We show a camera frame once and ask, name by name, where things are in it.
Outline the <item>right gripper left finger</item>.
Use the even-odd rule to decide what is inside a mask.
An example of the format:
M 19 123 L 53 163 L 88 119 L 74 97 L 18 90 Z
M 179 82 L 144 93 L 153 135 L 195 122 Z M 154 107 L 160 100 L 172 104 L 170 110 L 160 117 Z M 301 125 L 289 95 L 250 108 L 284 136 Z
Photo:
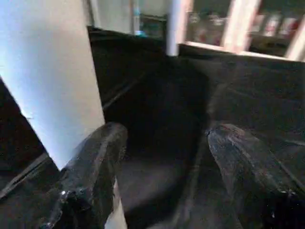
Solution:
M 116 178 L 127 138 L 123 125 L 107 123 L 80 143 L 48 192 L 42 229 L 127 228 Z

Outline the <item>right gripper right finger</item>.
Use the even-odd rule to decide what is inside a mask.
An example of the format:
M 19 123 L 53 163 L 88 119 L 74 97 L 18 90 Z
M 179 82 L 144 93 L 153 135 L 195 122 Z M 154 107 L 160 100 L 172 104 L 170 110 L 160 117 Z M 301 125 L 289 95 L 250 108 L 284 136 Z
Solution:
M 207 141 L 244 229 L 303 229 L 305 187 L 267 145 L 230 124 L 210 128 Z

